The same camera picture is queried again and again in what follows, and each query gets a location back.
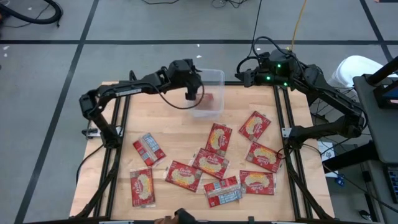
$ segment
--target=robotic arm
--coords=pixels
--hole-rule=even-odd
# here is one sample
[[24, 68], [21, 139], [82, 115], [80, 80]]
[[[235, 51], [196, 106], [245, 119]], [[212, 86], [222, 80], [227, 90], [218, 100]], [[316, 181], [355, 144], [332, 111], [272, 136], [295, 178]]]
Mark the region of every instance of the robotic arm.
[[[249, 69], [240, 72], [240, 66], [246, 60], [254, 58], [258, 60], [259, 66], [254, 70]], [[335, 134], [346, 138], [356, 138], [361, 135], [362, 130], [366, 127], [361, 116], [363, 109], [359, 103], [327, 84], [319, 67], [299, 62], [295, 54], [288, 50], [277, 48], [271, 54], [266, 52], [257, 55], [257, 57], [243, 60], [237, 67], [235, 77], [240, 79], [245, 87], [279, 85], [284, 88], [289, 86], [292, 90], [297, 89], [306, 94], [310, 104], [320, 98], [344, 114], [335, 122], [329, 124], [308, 128], [294, 126], [282, 129], [282, 134], [291, 148], [300, 149], [304, 141], [309, 138], [320, 138]]]
[[203, 88], [198, 72], [200, 71], [195, 68], [192, 59], [175, 60], [169, 65], [169, 68], [162, 67], [160, 70], [146, 75], [140, 80], [101, 85], [80, 97], [81, 112], [86, 119], [93, 121], [98, 129], [101, 130], [104, 147], [117, 148], [121, 144], [121, 138], [116, 128], [109, 125], [101, 114], [109, 101], [138, 93], [167, 93], [169, 90], [184, 87], [187, 88], [185, 98], [187, 100], [195, 100], [198, 88], [200, 86]]

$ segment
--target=red snack bag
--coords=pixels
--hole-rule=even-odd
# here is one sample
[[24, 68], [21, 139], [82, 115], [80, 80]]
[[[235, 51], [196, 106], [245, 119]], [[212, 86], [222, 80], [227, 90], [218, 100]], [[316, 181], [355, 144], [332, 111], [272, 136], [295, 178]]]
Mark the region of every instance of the red snack bag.
[[144, 206], [155, 203], [152, 168], [130, 172], [132, 206]]
[[209, 152], [225, 156], [231, 133], [231, 128], [221, 124], [213, 124], [205, 149]]
[[166, 181], [196, 192], [202, 171], [177, 161], [172, 161], [166, 175]]
[[150, 133], [145, 134], [132, 145], [149, 167], [157, 165], [161, 159], [166, 157], [166, 154], [164, 154]]
[[239, 129], [239, 133], [250, 141], [257, 141], [269, 124], [271, 124], [271, 121], [268, 118], [255, 111]]
[[256, 171], [239, 171], [242, 192], [247, 194], [274, 195], [276, 182], [273, 173]]
[[253, 142], [250, 146], [246, 160], [259, 165], [269, 171], [277, 172], [279, 169], [281, 153], [276, 153], [272, 149]]
[[229, 160], [224, 157], [204, 149], [200, 149], [192, 166], [221, 180], [228, 168], [228, 164]]
[[[197, 94], [197, 98], [195, 100], [195, 104], [199, 103], [201, 98], [201, 94]], [[204, 93], [203, 99], [201, 100], [200, 104], [195, 107], [196, 110], [213, 110], [213, 102], [214, 97], [212, 93]]]
[[210, 207], [233, 202], [242, 198], [241, 184], [235, 176], [204, 186]]

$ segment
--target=transparent bin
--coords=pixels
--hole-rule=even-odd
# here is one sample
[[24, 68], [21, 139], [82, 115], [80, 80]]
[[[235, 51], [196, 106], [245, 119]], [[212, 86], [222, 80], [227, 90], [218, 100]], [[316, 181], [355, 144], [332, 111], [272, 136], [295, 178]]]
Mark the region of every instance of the transparent bin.
[[[199, 73], [205, 86], [205, 96], [202, 102], [190, 109], [195, 118], [217, 119], [224, 110], [224, 72], [214, 69], [203, 69]], [[194, 105], [200, 100], [202, 88], [198, 89], [197, 100], [189, 101], [188, 105]]]

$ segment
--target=wooden table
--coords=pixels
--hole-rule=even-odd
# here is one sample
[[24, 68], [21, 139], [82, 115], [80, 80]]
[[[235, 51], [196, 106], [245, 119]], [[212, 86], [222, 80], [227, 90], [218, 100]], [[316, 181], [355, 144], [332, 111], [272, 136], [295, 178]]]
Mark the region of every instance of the wooden table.
[[[175, 105], [184, 106], [185, 91], [183, 89], [170, 91], [166, 94], [166, 98]], [[258, 143], [275, 151], [282, 148], [272, 87], [255, 86], [244, 88], [243, 86], [226, 86], [224, 92], [224, 111], [217, 122], [226, 124], [233, 129], [226, 153], [226, 158], [231, 161], [226, 177], [239, 176], [239, 170], [266, 171], [262, 167], [244, 160], [244, 155], [249, 148], [250, 142], [238, 133], [238, 129], [251, 113], [257, 110], [266, 114], [272, 121], [271, 125], [258, 140]], [[304, 127], [312, 126], [305, 95], [298, 91], [289, 91], [289, 95], [295, 124]], [[281, 102], [285, 122], [287, 122], [282, 92], [280, 92], [280, 96], [282, 97]], [[113, 105], [114, 102], [110, 102], [103, 112], [108, 121], [112, 116]], [[121, 108], [119, 112], [119, 120], [121, 119], [122, 110]], [[256, 221], [294, 220], [285, 164], [276, 175], [277, 189], [275, 195], [245, 194], [238, 202], [231, 202], [214, 208], [209, 208], [206, 197], [203, 194], [203, 187], [197, 193], [193, 193], [164, 181], [165, 168], [170, 164], [171, 160], [188, 164], [193, 154], [199, 148], [205, 147], [212, 124], [212, 121], [195, 120], [190, 116], [189, 111], [172, 108], [164, 103], [159, 95], [140, 94], [132, 96], [111, 219], [154, 220], [172, 215], [179, 208], [185, 208], [197, 220], [245, 221], [248, 220], [248, 216], [254, 216]], [[133, 208], [129, 171], [145, 167], [145, 164], [133, 148], [132, 143], [145, 133], [153, 135], [167, 157], [154, 168], [156, 207]], [[88, 141], [85, 156], [95, 150], [101, 143], [100, 139]], [[316, 140], [308, 140], [306, 144], [318, 147]], [[301, 150], [301, 155], [309, 191], [325, 211], [333, 216], [333, 208], [319, 154], [313, 149], [304, 146]], [[104, 149], [88, 159], [81, 168], [70, 215], [76, 215], [98, 188], [103, 157]], [[204, 184], [214, 181], [216, 181], [214, 177], [203, 174]], [[301, 216], [304, 217], [302, 195], [298, 188], [297, 192], [301, 203]], [[108, 193], [104, 193], [103, 197], [103, 202], [106, 202]], [[103, 205], [101, 214], [104, 214], [104, 210], [105, 206]]]

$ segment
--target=yellow cable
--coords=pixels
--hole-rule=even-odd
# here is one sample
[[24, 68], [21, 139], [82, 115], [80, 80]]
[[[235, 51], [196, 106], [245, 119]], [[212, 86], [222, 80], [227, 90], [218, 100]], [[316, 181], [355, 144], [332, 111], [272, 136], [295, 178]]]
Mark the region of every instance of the yellow cable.
[[293, 45], [294, 45], [294, 39], [296, 38], [297, 27], [299, 26], [299, 23], [300, 23], [300, 20], [301, 20], [301, 16], [303, 15], [303, 11], [304, 11], [304, 9], [305, 9], [306, 3], [307, 3], [307, 0], [304, 0], [303, 6], [301, 7], [300, 15], [298, 15], [298, 20], [297, 20], [296, 26], [294, 27], [294, 33], [293, 33], [293, 38], [292, 38], [292, 49], [291, 49], [291, 51], [293, 51]]

